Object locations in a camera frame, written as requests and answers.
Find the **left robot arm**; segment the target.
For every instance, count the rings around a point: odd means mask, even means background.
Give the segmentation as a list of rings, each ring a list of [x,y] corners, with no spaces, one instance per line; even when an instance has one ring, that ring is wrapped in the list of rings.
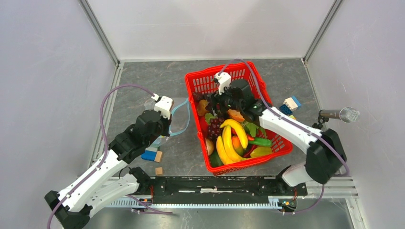
[[[102,208],[129,194],[145,194],[151,178],[140,167],[133,167],[119,180],[105,185],[115,173],[141,156],[159,136],[169,136],[170,110],[145,110],[134,124],[118,134],[107,152],[63,190],[49,191],[45,201],[65,229],[82,229]]]

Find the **clear zip top bag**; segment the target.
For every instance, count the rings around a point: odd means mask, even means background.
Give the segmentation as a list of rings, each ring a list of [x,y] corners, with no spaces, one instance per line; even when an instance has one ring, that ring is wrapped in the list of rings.
[[[161,145],[172,140],[175,136],[182,134],[190,124],[190,102],[186,97],[173,98],[174,106],[171,109],[172,122],[169,127],[170,136],[159,136],[151,147],[159,148]]]

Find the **brown toy potato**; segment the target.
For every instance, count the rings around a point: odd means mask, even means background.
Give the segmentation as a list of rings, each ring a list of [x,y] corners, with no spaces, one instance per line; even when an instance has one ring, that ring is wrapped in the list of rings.
[[[199,117],[205,116],[207,113],[209,113],[209,110],[207,109],[209,102],[205,99],[202,99],[198,102],[196,106],[196,112]]]

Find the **purple toy grapes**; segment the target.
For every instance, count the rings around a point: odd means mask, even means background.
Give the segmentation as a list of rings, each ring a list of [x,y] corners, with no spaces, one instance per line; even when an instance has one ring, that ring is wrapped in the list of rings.
[[[207,137],[215,143],[217,138],[222,134],[222,129],[220,126],[224,122],[224,118],[216,117],[210,120],[208,125],[208,134]]]

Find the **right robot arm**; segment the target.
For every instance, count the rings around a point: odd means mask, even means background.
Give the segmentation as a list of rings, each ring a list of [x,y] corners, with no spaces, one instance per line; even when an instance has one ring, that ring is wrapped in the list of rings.
[[[281,178],[276,181],[280,194],[287,195],[295,186],[308,181],[326,184],[338,175],[341,167],[349,173],[346,154],[334,130],[309,127],[289,118],[263,98],[255,99],[246,80],[215,78],[214,82],[219,87],[209,96],[209,101],[216,114],[237,110],[246,121],[279,134],[306,154],[304,163],[289,166],[281,173]]]

